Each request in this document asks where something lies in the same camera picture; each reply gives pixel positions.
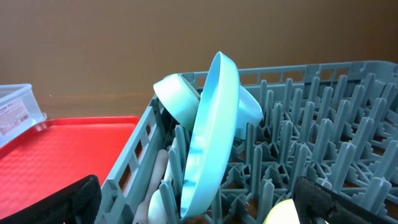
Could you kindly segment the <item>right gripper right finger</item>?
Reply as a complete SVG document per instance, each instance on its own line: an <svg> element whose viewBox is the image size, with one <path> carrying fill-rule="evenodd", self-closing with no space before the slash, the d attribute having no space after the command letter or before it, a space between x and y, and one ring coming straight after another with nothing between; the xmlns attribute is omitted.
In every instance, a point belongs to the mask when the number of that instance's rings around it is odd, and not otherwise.
<svg viewBox="0 0 398 224"><path fill-rule="evenodd" d="M392 220L381 217L365 208L364 202L375 203L378 193L387 193L391 188L383 177L374 177L369 183L362 201L357 204L334 191L304 177L296 178L292 200L300 223L329 224L391 224Z"/></svg>

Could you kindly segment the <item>yellow plastic cup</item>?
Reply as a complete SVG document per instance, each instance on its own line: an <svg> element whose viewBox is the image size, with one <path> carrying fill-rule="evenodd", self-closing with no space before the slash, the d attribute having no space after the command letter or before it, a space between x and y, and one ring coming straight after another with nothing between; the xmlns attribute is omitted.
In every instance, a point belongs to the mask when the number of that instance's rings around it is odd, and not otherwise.
<svg viewBox="0 0 398 224"><path fill-rule="evenodd" d="M263 224L300 224L294 201L290 198L276 204Z"/></svg>

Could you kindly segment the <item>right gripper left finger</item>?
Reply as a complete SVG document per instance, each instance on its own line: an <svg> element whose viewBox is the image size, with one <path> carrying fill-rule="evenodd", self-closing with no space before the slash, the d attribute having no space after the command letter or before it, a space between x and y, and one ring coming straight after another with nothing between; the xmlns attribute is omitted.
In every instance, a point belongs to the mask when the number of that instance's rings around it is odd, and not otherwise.
<svg viewBox="0 0 398 224"><path fill-rule="evenodd" d="M93 224L100 209L101 185L87 175L37 203L1 219L1 224Z"/></svg>

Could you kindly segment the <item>light blue plate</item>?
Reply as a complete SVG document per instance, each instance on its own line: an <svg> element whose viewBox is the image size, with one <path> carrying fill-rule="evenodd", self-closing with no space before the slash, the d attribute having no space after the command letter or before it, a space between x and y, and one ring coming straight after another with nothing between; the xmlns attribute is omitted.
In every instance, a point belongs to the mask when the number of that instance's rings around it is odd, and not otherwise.
<svg viewBox="0 0 398 224"><path fill-rule="evenodd" d="M205 80L190 140L180 199L182 218L205 213L221 185L236 132L239 88L236 64L217 52Z"/></svg>

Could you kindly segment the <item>pink plastic fork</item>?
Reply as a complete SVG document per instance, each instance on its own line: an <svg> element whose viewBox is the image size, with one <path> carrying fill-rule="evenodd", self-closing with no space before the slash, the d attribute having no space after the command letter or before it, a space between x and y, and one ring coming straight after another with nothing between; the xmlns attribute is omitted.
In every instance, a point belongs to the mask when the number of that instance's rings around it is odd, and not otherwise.
<svg viewBox="0 0 398 224"><path fill-rule="evenodd" d="M169 160L168 152L161 149L156 157L155 164L150 177L149 186L144 200L138 205L132 224L148 223L149 204L154 192L158 189L160 181L165 173Z"/></svg>

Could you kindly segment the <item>cream plastic spoon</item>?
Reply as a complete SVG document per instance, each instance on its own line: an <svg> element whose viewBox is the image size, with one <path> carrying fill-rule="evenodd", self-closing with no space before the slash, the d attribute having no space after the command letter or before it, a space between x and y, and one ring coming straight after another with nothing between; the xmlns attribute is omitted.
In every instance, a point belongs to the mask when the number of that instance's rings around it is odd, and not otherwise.
<svg viewBox="0 0 398 224"><path fill-rule="evenodd" d="M177 140L176 138L174 138L171 147L176 147L176 146L177 146ZM172 171L170 168L170 162L168 162L167 164L163 180L170 180L170 181L173 180ZM159 189L154 192L150 200L149 211L148 211L148 223L149 224L167 223L166 212Z"/></svg>

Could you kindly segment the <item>mint green bowl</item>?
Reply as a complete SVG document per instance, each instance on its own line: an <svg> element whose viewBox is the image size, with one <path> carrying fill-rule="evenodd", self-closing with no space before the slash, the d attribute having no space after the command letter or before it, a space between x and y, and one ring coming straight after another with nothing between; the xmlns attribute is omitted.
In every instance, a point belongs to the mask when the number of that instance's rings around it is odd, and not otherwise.
<svg viewBox="0 0 398 224"><path fill-rule="evenodd" d="M159 101L172 117L189 131L193 130L200 95L181 75L174 73L153 84Z"/></svg>

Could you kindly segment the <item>light blue small bowl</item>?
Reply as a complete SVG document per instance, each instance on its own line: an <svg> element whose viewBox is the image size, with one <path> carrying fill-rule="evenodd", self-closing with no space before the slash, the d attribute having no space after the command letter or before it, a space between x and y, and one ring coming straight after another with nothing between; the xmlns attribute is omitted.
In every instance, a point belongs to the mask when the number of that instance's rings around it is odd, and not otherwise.
<svg viewBox="0 0 398 224"><path fill-rule="evenodd" d="M235 137L246 139L246 125L252 123L254 127L258 127L263 117L262 108L255 97L243 86L240 86Z"/></svg>

